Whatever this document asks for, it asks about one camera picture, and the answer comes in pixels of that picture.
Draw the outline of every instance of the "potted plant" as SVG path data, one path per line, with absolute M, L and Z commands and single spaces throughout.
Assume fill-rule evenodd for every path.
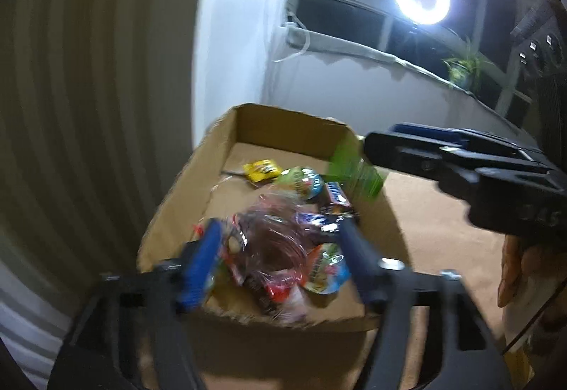
M 449 69 L 449 81 L 465 91 L 475 92 L 480 81 L 480 66 L 483 62 L 477 52 L 472 50 L 471 41 L 467 38 L 467 46 L 463 57 L 453 56 L 443 62 Z

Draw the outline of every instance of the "green plant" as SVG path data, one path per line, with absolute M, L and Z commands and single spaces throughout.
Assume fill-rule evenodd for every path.
M 478 52 L 473 51 L 471 40 L 467 38 L 467 44 L 465 48 L 465 53 L 462 57 L 453 56 L 451 58 L 444 59 L 443 62 L 449 69 L 449 79 L 451 81 L 456 80 L 460 77 L 460 73 L 455 68 L 455 64 L 464 67 L 468 74 L 472 77 L 471 92 L 475 92 L 478 88 L 480 82 L 480 67 L 483 63 L 487 62 L 478 55 Z

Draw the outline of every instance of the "window sill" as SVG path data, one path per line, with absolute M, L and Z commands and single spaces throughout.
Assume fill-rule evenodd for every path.
M 471 93 L 470 91 L 465 91 L 462 88 L 459 88 L 457 85 L 454 85 L 450 81 L 438 77 L 437 75 L 427 71 L 424 68 L 416 66 L 415 64 L 412 64 L 410 62 L 401 60 L 395 55 L 388 54 L 387 52 L 378 51 L 368 46 L 343 40 L 342 38 L 331 37 L 330 35 L 324 35 L 318 32 L 309 32 L 309 34 L 311 38 L 311 43 L 309 45 L 308 51 L 340 54 L 345 56 L 352 56 L 359 59 L 375 61 L 386 65 L 402 66 L 404 69 L 412 71 L 416 74 L 425 75 L 426 77 L 428 77 L 429 79 L 431 79 L 432 81 L 438 84 L 443 84 L 457 91 L 462 91 L 469 97 L 472 97 L 475 100 L 475 102 L 477 102 L 478 105 L 480 105 L 481 108 L 500 118 L 506 125 L 508 125 L 509 128 L 511 128 L 512 132 L 515 133 L 520 132 L 520 129 L 517 126 L 513 125 L 511 122 L 509 122 L 503 116 L 496 113 L 490 107 L 484 105 L 473 95 L 473 93 Z M 305 44 L 305 30 L 299 27 L 287 27 L 286 42 L 292 48 L 302 49 Z

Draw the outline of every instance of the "white cord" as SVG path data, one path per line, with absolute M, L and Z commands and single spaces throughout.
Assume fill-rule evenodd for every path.
M 305 53 L 305 51 L 307 51 L 307 49 L 309 48 L 309 45 L 311 44 L 311 35 L 310 35 L 307 27 L 305 27 L 305 25 L 299 20 L 299 18 L 293 12 L 288 11 L 287 14 L 289 16 L 291 16 L 299 24 L 299 26 L 303 30 L 305 30 L 305 43 L 303 44 L 303 47 L 300 49 L 300 51 L 294 52 L 293 54 L 290 54 L 289 56 L 286 56 L 286 57 L 281 58 L 281 59 L 277 59 L 277 60 L 272 61 L 272 62 L 283 62 L 283 61 L 287 61 L 289 59 L 293 59 L 297 56 L 301 56 L 302 54 Z

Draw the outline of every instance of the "window frame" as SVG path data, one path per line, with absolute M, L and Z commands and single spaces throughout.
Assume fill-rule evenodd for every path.
M 402 14 L 399 10 L 395 0 L 336 0 L 342 1 L 343 3 L 351 4 L 353 6 L 369 10 L 373 13 L 377 13 L 384 16 L 384 22 L 382 25 L 382 31 L 378 37 L 376 37 L 376 49 L 382 52 L 386 52 L 388 41 L 392 32 L 392 26 L 395 20 L 402 20 L 408 22 L 408 18 Z M 481 37 L 484 30 L 484 19 L 486 16 L 488 0 L 478 0 L 476 15 L 475 15 L 475 26 L 473 29 L 473 34 L 471 37 L 471 46 L 474 52 L 478 52 L 478 47 L 480 45 Z M 288 0 L 288 9 L 292 12 L 296 12 L 299 0 Z M 521 20 L 522 12 L 525 12 L 527 5 L 522 4 L 520 0 L 516 0 L 516 17 L 515 22 Z M 454 32 L 449 31 L 443 26 L 433 25 L 424 26 L 418 25 L 418 29 L 432 37 L 433 39 L 440 41 L 444 46 L 447 46 L 455 54 L 464 54 L 466 49 L 466 42 L 461 39 Z M 512 97 L 514 95 L 519 96 L 526 102 L 531 103 L 532 99 L 526 94 L 517 91 L 515 88 L 518 77 L 520 75 L 520 60 L 514 59 L 517 52 L 514 48 L 510 51 L 510 56 L 508 58 L 508 64 L 506 66 L 506 72 L 503 72 L 498 66 L 492 63 L 486 56 L 478 52 L 481 59 L 487 61 L 481 65 L 481 71 L 486 73 L 494 81 L 496 81 L 501 87 L 502 92 L 498 102 L 494 108 L 494 111 L 501 117 L 505 118 L 510 107 Z

